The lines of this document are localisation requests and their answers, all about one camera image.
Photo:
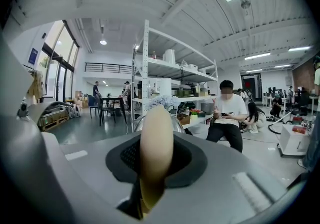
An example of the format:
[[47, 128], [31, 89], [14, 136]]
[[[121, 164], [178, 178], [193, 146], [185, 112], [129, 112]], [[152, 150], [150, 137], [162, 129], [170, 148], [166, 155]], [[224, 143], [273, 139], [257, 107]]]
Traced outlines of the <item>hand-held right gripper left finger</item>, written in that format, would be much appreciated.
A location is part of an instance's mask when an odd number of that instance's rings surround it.
[[42, 137], [74, 224], [140, 224], [117, 209], [129, 198], [133, 185], [118, 181], [105, 162], [111, 149], [133, 135], [68, 145], [60, 145], [52, 133], [43, 132]]

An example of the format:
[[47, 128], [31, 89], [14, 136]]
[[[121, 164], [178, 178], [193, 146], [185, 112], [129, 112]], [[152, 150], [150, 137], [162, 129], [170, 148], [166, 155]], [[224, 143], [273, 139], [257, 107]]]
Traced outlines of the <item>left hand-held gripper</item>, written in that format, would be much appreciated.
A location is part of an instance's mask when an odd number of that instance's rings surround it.
[[17, 117], [20, 117], [20, 118], [27, 117], [29, 115], [28, 104], [24, 100], [21, 101], [21, 104], [19, 106], [19, 109], [18, 109], [16, 115], [17, 115]]

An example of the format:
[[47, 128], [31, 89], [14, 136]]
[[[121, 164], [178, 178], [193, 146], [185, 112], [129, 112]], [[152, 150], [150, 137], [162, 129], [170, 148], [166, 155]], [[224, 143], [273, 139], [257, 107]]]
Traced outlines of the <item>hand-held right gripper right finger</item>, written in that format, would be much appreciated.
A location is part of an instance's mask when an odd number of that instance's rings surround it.
[[207, 159], [191, 185], [168, 188], [149, 213], [150, 224], [271, 223], [267, 211], [281, 199], [285, 186], [238, 151], [187, 134], [175, 138], [200, 149]]

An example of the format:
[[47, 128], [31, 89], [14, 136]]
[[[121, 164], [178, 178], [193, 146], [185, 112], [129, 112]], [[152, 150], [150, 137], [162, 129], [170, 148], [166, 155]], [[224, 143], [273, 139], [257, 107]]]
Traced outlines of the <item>silver electric kettle beige handle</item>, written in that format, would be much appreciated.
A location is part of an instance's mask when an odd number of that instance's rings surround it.
[[172, 163], [174, 127], [172, 117], [162, 105], [148, 110], [143, 120], [139, 147], [139, 187], [141, 196], [153, 208], [164, 192], [165, 178]]

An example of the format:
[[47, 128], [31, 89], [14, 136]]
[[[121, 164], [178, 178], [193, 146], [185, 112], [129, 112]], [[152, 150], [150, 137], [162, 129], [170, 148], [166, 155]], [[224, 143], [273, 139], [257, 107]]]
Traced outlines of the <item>wooden pallets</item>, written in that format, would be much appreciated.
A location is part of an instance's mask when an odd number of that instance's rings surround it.
[[37, 124], [40, 131], [46, 132], [68, 120], [69, 115], [67, 111], [60, 111], [42, 116]]

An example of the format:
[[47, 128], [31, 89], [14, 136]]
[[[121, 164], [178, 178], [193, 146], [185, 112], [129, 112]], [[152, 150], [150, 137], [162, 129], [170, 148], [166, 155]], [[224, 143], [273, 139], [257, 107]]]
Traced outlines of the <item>black chair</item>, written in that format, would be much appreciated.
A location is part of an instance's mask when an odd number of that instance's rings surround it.
[[88, 95], [88, 107], [90, 111], [90, 117], [92, 118], [91, 109], [95, 110], [95, 114], [98, 113], [99, 117], [101, 116], [101, 109], [102, 109], [102, 101], [101, 97], [98, 94], [95, 94], [94, 96]]

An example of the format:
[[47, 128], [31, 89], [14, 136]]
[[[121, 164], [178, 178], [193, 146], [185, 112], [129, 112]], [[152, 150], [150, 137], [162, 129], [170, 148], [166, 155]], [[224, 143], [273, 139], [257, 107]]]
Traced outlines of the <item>long table black legs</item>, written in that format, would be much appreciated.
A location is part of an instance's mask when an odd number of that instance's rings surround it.
[[120, 109], [122, 111], [125, 123], [127, 124], [127, 117], [126, 117], [126, 113], [125, 113], [125, 105], [124, 105], [124, 100], [122, 97], [102, 97], [99, 98], [99, 102], [97, 104], [98, 106], [98, 111], [99, 111], [99, 125], [101, 126], [101, 124], [104, 122], [104, 111], [115, 111], [114, 106], [112, 107], [104, 107], [104, 102], [110, 102], [112, 101], [113, 103], [115, 103], [116, 101], [119, 102], [120, 105]]

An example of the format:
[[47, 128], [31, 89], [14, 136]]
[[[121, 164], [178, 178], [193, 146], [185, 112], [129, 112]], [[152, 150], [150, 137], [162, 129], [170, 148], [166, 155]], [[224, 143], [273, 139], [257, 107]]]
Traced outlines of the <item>white low cabinet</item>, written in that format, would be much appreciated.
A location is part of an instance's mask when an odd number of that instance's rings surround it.
[[284, 124], [278, 136], [278, 149], [281, 157], [305, 156], [311, 140], [308, 134], [292, 131], [293, 125]]

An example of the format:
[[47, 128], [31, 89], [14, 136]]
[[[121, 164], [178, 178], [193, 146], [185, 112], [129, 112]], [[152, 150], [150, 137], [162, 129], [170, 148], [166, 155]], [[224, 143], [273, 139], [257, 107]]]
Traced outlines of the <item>dark double door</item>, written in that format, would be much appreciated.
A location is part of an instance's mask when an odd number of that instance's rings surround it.
[[262, 101], [263, 90], [261, 74], [245, 74], [241, 75], [242, 88], [251, 92], [253, 101]]

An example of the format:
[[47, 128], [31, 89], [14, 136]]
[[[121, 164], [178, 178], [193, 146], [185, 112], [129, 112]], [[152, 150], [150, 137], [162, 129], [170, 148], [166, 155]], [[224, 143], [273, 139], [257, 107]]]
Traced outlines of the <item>desk with black monitors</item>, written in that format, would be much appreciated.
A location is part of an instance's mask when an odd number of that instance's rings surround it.
[[263, 93], [263, 99], [262, 99], [262, 104], [265, 105], [265, 107], [269, 107], [269, 109], [272, 108], [272, 101], [274, 99], [275, 94], [279, 94], [281, 100], [282, 100], [282, 105], [286, 107], [287, 104], [287, 95], [286, 91], [282, 89], [276, 89], [275, 87], [271, 88], [269, 87], [268, 91]]

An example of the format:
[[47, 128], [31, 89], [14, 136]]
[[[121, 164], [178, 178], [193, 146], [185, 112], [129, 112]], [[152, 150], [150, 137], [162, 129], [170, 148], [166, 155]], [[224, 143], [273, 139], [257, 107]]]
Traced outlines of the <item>pale blue flower bouquet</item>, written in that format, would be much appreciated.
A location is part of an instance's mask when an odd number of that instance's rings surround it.
[[146, 109], [150, 110], [158, 105], [162, 105], [166, 110], [171, 111], [177, 109], [180, 105], [178, 97], [171, 95], [158, 95], [149, 100], [146, 105]]

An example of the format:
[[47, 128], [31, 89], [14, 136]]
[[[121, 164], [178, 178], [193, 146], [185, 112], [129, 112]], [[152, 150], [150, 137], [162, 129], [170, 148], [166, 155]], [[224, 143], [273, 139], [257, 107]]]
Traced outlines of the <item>white metal shelving rack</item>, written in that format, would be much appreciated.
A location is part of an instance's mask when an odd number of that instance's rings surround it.
[[[195, 70], [181, 63], [168, 62], [166, 60], [159, 60], [152, 58], [149, 54], [149, 34], [153, 33], [160, 37], [168, 39], [170, 42], [181, 45], [188, 49], [191, 54], [196, 54], [200, 58], [211, 63], [210, 66], [204, 67], [200, 70]], [[143, 37], [141, 41], [135, 45], [132, 54], [132, 76], [131, 83], [137, 78], [136, 73], [140, 74], [142, 80], [142, 98], [134, 98], [134, 90], [131, 89], [131, 101], [138, 102], [141, 104], [141, 116], [145, 116], [147, 113], [147, 104], [151, 97], [149, 96], [148, 84], [150, 79], [155, 79], [155, 83], [161, 82], [164, 79], [168, 79], [168, 83], [180, 85], [181, 82], [192, 82], [192, 83], [206, 83], [208, 81], [218, 81], [218, 68], [215, 60], [209, 59], [207, 56], [196, 50], [192, 46], [174, 38], [166, 33], [158, 31], [150, 27], [149, 20], [145, 20], [143, 28]]]

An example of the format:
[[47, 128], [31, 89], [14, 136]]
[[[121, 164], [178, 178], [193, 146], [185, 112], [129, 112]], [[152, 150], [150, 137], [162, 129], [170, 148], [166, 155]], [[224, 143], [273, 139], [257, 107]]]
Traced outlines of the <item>ceiling strip light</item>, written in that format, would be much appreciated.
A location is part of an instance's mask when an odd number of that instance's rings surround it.
[[296, 51], [308, 51], [312, 46], [303, 46], [303, 47], [295, 47], [295, 48], [289, 48], [289, 52], [296, 52]]
[[256, 59], [256, 58], [266, 57], [266, 56], [269, 56], [270, 54], [271, 53], [268, 52], [268, 53], [263, 53], [263, 54], [258, 54], [258, 55], [254, 55], [254, 56], [245, 57], [244, 59], [246, 61], [248, 61], [248, 60], [252, 60], [252, 59]]

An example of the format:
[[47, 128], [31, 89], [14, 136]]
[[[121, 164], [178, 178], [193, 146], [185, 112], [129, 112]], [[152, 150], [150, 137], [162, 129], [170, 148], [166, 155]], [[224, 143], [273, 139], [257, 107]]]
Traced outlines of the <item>white rectangular appliance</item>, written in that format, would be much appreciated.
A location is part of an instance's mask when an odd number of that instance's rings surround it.
[[175, 64], [175, 51], [173, 49], [168, 49], [162, 56], [163, 61], [168, 62], [170, 64]]

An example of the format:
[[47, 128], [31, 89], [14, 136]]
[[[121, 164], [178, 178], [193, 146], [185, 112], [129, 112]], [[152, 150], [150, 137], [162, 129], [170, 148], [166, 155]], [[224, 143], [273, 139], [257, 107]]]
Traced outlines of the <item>blue wall poster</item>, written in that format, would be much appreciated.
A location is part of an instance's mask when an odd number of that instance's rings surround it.
[[36, 62], [37, 56], [38, 56], [38, 51], [35, 48], [32, 48], [29, 55], [28, 63], [34, 65]]

